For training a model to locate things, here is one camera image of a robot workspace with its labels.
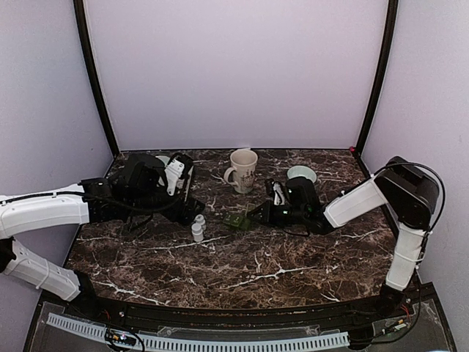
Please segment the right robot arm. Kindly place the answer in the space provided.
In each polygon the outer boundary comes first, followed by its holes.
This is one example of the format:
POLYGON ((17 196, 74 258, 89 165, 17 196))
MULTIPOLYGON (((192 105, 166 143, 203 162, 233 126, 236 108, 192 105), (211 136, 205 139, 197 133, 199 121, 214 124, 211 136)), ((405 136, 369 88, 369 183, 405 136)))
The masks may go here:
POLYGON ((443 184, 424 165, 396 156, 358 185, 324 205, 316 193, 310 170, 292 167, 286 183, 267 180, 269 199, 249 211, 247 218, 269 227, 305 227, 307 233, 327 235, 371 210, 387 206, 397 217, 399 234, 384 286, 374 312, 391 317, 402 306, 402 296, 423 256, 432 231, 432 217, 442 199, 443 184))

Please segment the green weekly pill organizer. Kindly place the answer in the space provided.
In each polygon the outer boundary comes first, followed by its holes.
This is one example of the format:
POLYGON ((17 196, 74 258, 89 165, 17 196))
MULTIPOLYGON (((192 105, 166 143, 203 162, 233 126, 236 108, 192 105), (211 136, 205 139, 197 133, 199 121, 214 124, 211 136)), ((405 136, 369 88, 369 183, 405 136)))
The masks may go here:
POLYGON ((233 230, 249 231, 251 229, 251 221, 242 214, 226 214, 223 224, 233 230))

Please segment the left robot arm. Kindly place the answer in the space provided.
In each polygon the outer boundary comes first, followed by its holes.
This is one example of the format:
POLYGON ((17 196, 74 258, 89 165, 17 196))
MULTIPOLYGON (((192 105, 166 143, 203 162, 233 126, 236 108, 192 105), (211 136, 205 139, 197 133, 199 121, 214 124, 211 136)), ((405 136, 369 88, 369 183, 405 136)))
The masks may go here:
POLYGON ((15 240, 15 235, 69 224, 127 221, 160 214, 169 221, 192 224, 204 203, 190 196, 193 159, 132 154, 124 166, 104 178, 82 180, 42 193, 1 197, 1 273, 73 302, 88 320, 103 314, 89 277, 59 267, 15 240))

